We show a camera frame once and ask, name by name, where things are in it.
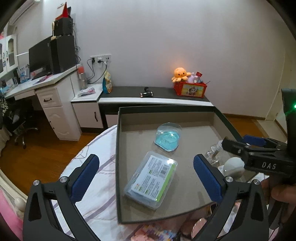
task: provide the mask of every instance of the wooden floor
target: wooden floor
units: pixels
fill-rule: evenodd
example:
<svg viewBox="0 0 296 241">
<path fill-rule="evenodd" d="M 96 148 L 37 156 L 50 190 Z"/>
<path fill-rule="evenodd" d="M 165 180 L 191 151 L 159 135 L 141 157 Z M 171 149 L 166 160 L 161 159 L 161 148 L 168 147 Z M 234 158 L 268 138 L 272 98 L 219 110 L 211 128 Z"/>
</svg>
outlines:
<svg viewBox="0 0 296 241">
<path fill-rule="evenodd" d="M 241 136 L 262 137 L 252 120 L 229 118 Z M 27 149 L 14 145 L 11 138 L 0 157 L 3 173 L 25 194 L 36 179 L 43 183 L 56 181 L 71 159 L 97 134 L 83 133 L 78 142 L 59 140 L 45 116 L 38 117 L 40 132 L 31 131 L 25 137 Z"/>
</svg>

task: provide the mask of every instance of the blue transparent container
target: blue transparent container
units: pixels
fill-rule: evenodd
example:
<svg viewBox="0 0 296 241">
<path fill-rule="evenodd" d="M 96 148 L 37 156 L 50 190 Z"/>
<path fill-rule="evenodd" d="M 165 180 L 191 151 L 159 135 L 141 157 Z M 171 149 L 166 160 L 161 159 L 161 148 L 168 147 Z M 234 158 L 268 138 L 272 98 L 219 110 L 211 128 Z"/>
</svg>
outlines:
<svg viewBox="0 0 296 241">
<path fill-rule="evenodd" d="M 181 132 L 181 126 L 176 123 L 162 124 L 157 128 L 154 143 L 167 152 L 174 151 L 179 145 Z"/>
</svg>

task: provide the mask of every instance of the computer monitor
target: computer monitor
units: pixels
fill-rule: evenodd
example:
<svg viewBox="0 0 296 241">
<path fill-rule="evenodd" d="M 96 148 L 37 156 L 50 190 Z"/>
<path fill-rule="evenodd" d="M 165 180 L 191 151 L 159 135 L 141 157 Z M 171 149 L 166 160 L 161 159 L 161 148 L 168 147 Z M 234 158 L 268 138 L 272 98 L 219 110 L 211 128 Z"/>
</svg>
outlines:
<svg viewBox="0 0 296 241">
<path fill-rule="evenodd" d="M 30 72 L 44 68 L 45 70 L 38 73 L 33 79 L 51 74 L 50 68 L 50 38 L 48 37 L 37 43 L 29 49 Z"/>
</svg>

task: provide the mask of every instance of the barcode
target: barcode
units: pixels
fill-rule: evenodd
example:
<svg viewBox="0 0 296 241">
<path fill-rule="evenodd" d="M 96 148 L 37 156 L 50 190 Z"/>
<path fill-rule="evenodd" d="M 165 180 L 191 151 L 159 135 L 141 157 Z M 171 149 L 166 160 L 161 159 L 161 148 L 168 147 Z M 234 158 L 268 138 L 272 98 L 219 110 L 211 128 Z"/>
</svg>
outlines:
<svg viewBox="0 0 296 241">
<path fill-rule="evenodd" d="M 159 173 L 159 177 L 164 178 L 166 172 L 168 171 L 168 168 L 169 168 L 169 166 L 167 166 L 167 165 L 163 165 L 163 168 L 162 168 L 162 170 L 161 170 L 160 173 Z"/>
</svg>

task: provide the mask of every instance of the white ball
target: white ball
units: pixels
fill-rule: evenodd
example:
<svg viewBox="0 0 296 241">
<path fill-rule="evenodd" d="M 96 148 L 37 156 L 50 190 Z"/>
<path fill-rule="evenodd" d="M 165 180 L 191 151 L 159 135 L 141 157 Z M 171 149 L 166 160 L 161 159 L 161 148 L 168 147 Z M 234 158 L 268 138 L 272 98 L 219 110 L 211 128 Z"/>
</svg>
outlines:
<svg viewBox="0 0 296 241">
<path fill-rule="evenodd" d="M 24 200 L 22 200 L 20 197 L 17 197 L 15 199 L 15 206 L 20 210 L 20 211 L 24 211 L 25 207 L 26 207 L 26 202 Z"/>
<path fill-rule="evenodd" d="M 239 157 L 229 158 L 223 167 L 224 176 L 231 176 L 233 179 L 240 178 L 244 173 L 244 162 Z"/>
</svg>

